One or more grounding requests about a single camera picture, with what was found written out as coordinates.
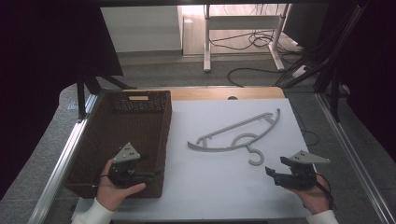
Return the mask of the person's left hand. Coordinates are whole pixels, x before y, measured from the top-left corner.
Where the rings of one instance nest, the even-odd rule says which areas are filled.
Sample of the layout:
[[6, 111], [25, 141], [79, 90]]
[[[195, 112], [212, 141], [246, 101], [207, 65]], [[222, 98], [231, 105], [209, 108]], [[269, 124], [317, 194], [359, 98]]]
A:
[[99, 176], [99, 185], [96, 199], [103, 207], [115, 212], [128, 196], [142, 191], [146, 188], [146, 184], [140, 183], [127, 189], [120, 189], [116, 187], [107, 177], [111, 165], [112, 159], [106, 163], [102, 173]]

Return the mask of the white table mat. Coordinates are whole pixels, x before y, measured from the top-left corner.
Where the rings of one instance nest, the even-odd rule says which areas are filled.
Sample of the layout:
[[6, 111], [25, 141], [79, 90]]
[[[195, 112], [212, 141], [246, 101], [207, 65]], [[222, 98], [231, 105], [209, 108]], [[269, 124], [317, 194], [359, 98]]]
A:
[[[299, 198], [275, 185], [265, 167], [279, 173], [280, 162], [306, 148], [288, 99], [174, 101], [168, 136], [163, 195], [159, 199], [128, 199], [114, 215], [116, 221], [236, 221], [308, 216]], [[197, 138], [259, 114], [281, 110], [276, 126], [252, 144], [264, 155], [245, 148], [201, 152], [188, 147]], [[258, 120], [208, 139], [210, 147], [227, 147], [240, 133], [261, 133], [269, 126]]]

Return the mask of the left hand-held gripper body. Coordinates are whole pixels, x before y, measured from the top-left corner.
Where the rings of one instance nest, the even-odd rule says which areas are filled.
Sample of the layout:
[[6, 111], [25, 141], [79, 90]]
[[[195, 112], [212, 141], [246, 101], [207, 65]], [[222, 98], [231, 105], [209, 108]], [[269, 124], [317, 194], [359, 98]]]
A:
[[138, 161], [141, 154], [127, 143], [115, 155], [112, 165], [108, 171], [108, 179], [118, 188], [127, 189], [131, 186], [146, 183], [142, 174], [146, 172], [137, 172], [135, 167], [141, 162]]

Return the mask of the white power strip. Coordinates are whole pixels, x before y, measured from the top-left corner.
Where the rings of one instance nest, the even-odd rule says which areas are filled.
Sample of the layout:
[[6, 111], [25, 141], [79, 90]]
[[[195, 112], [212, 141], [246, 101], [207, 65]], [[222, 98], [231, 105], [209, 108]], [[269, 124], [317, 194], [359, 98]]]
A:
[[305, 72], [307, 72], [308, 70], [309, 70], [309, 67], [307, 65], [302, 65], [292, 74], [292, 77], [297, 78], [297, 77], [301, 76], [302, 74], [304, 74]]

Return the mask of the person's right hand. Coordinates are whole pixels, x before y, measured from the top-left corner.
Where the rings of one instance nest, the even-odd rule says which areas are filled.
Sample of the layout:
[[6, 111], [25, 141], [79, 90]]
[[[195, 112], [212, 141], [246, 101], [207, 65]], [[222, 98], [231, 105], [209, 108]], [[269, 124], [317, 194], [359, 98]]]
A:
[[291, 192], [295, 193], [303, 206], [312, 214], [317, 215], [330, 210], [329, 199], [326, 194], [317, 186], [309, 190], [292, 189]]

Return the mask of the white metal desk frame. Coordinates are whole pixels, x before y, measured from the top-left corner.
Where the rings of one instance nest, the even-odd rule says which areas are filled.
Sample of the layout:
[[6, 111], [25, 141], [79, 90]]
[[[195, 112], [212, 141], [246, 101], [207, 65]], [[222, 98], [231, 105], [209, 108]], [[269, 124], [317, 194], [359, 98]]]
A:
[[287, 18], [290, 5], [286, 4], [280, 15], [254, 15], [254, 16], [211, 16], [210, 5], [204, 5], [205, 14], [205, 45], [204, 45], [204, 71], [211, 70], [211, 51], [209, 35], [212, 30], [273, 30], [274, 36], [268, 45], [278, 71], [284, 71], [285, 66], [278, 54], [277, 45]]

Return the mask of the black tripod stand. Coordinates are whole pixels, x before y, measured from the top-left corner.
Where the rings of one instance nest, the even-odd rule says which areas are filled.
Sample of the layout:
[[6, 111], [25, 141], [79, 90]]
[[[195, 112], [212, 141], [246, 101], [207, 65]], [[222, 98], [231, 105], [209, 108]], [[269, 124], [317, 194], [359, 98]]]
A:
[[[100, 75], [100, 78], [122, 90], [136, 90], [136, 87], [129, 86], [112, 76]], [[88, 91], [94, 95], [99, 94], [103, 90], [96, 76], [78, 75], [78, 122], [82, 122], [87, 117], [85, 88], [88, 88]]]

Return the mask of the black curtain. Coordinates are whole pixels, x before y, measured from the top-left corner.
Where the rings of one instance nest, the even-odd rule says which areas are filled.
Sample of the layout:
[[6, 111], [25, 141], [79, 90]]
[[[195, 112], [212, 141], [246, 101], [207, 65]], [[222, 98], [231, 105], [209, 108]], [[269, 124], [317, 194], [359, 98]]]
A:
[[102, 10], [61, 0], [0, 0], [0, 201], [81, 77], [120, 76]]
[[336, 61], [347, 103], [358, 119], [396, 157], [396, 0], [331, 0], [325, 29], [364, 7]]

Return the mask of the brown wicker basket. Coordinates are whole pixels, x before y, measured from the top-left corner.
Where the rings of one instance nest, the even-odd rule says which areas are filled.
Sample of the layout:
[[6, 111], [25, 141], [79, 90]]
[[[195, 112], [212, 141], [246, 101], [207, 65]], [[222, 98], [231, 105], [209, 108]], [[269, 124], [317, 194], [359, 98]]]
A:
[[[127, 143], [148, 160], [139, 162], [137, 172], [165, 168], [166, 144], [172, 118], [170, 91], [107, 92], [99, 98], [77, 145], [77, 155], [64, 185], [84, 199], [96, 195], [104, 165]], [[137, 193], [137, 198], [159, 198], [163, 174]]]

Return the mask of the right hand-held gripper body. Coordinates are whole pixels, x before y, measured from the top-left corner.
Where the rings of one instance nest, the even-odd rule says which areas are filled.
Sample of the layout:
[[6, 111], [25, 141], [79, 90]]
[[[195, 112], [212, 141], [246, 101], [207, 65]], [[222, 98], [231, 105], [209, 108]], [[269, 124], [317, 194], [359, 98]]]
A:
[[312, 189], [317, 181], [315, 164], [327, 164], [331, 161], [306, 151], [299, 151], [289, 157], [294, 161], [290, 174], [278, 174], [277, 186], [287, 189], [306, 190]]

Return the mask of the grey plastic clothes hanger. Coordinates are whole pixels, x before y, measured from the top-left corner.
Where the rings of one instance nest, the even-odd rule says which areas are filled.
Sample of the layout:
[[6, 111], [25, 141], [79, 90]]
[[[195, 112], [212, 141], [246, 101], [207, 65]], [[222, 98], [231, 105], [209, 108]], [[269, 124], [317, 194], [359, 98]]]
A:
[[[249, 160], [248, 163], [253, 166], [259, 166], [264, 163], [264, 155], [257, 148], [253, 148], [252, 144], [259, 141], [266, 134], [268, 134], [276, 126], [280, 117], [281, 110], [278, 108], [275, 113], [265, 112], [249, 119], [236, 122], [235, 124], [232, 124], [230, 126], [198, 137], [195, 143], [187, 142], [187, 144], [190, 149], [201, 152], [228, 152], [237, 150], [239, 148], [245, 148], [250, 154], [257, 154], [259, 156], [259, 159], [257, 161]], [[228, 131], [240, 128], [244, 125], [248, 125], [249, 123], [262, 119], [268, 122], [269, 126], [261, 133], [240, 133], [227, 147], [210, 147], [207, 143], [208, 139], [212, 139], [216, 135], [226, 133]]]

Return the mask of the black metal stand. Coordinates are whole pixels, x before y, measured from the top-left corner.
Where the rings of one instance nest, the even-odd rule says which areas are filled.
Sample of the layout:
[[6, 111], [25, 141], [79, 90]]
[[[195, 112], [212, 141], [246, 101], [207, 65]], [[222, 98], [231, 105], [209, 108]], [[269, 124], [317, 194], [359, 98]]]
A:
[[330, 114], [336, 122], [340, 121], [338, 116], [340, 75], [336, 72], [336, 63], [339, 61], [340, 53], [370, 1], [371, 0], [353, 0], [354, 7], [349, 19], [346, 21], [346, 25], [342, 29], [342, 33], [339, 35], [323, 70], [314, 84], [314, 90], [317, 93], [323, 93], [328, 86], [331, 86]]

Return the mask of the aluminium rail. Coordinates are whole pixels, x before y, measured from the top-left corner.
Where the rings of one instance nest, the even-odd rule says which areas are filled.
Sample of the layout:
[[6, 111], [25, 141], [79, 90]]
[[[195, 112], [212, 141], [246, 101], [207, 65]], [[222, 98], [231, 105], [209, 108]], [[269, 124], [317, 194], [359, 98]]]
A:
[[381, 195], [375, 182], [364, 167], [361, 158], [358, 156], [342, 124], [333, 117], [330, 109], [330, 103], [326, 99], [326, 96], [323, 93], [315, 93], [315, 97], [326, 119], [329, 121], [342, 149], [345, 151], [346, 157], [350, 162], [357, 178], [361, 182], [362, 188], [368, 196], [368, 199], [377, 213], [381, 223], [396, 224], [396, 217], [390, 212], [385, 198]]
[[61, 186], [64, 184], [66, 174], [70, 170], [71, 162], [77, 155], [78, 142], [86, 129], [92, 109], [94, 108], [97, 100], [98, 96], [91, 94], [84, 103], [86, 106], [85, 112], [87, 115], [84, 119], [79, 119], [74, 125], [73, 130], [64, 145], [64, 149], [60, 155], [60, 158], [58, 159], [49, 177], [47, 185], [38, 199], [35, 209], [27, 224], [43, 224], [46, 220], [55, 197]]

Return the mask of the white cabinet panel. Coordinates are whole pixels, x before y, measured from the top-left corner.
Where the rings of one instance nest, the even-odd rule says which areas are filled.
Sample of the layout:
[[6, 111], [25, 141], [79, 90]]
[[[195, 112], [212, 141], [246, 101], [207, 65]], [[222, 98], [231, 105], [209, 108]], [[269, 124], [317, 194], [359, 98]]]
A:
[[170, 7], [102, 7], [116, 52], [181, 50], [182, 14]]

